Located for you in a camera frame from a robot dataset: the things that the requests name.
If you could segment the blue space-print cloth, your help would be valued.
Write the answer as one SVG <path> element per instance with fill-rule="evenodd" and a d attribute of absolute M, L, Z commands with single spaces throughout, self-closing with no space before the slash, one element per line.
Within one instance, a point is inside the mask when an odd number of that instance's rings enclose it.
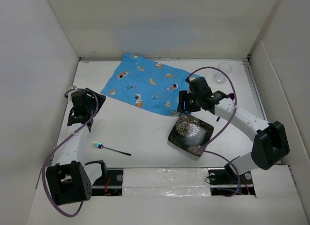
<path fill-rule="evenodd" d="M 189 72 L 125 53 L 101 93 L 164 116 L 178 116 L 179 91 L 188 90 Z"/>

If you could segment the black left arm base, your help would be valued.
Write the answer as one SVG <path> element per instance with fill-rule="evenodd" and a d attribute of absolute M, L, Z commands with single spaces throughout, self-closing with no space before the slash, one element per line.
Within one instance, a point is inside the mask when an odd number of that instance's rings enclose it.
<path fill-rule="evenodd" d="M 91 182 L 92 196 L 122 196 L 122 168 L 107 168 L 106 163 L 99 160 L 87 162 L 84 170 Z"/>

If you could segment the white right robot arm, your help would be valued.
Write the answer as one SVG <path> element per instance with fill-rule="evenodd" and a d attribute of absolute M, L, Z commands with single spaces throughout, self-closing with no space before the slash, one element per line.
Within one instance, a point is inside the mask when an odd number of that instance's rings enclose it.
<path fill-rule="evenodd" d="M 260 119 L 238 107 L 236 99 L 219 90 L 213 92 L 203 77 L 188 77 L 186 82 L 189 84 L 188 90 L 179 92 L 179 112 L 209 111 L 239 129 L 253 143 L 251 152 L 226 164 L 224 178 L 227 182 L 236 183 L 242 174 L 257 168 L 268 170 L 289 154 L 282 123 Z"/>

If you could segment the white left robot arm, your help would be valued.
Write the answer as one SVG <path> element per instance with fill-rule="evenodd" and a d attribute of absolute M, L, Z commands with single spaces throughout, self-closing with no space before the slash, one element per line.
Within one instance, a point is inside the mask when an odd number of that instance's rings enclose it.
<path fill-rule="evenodd" d="M 72 103 L 67 121 L 68 137 L 60 144 L 60 157 L 55 165 L 46 167 L 43 178 L 47 194 L 56 206 L 90 200 L 94 183 L 101 185 L 109 178 L 104 161 L 83 162 L 94 117 L 105 96 L 89 88 L 71 88 L 65 97 Z"/>

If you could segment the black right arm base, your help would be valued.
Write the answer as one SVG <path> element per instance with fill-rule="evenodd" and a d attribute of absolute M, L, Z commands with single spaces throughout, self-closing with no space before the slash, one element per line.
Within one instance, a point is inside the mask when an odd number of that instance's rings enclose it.
<path fill-rule="evenodd" d="M 224 167 L 209 168 L 205 182 L 210 184 L 211 195 L 255 195 L 251 170 L 256 167 L 250 154 L 243 155 Z"/>

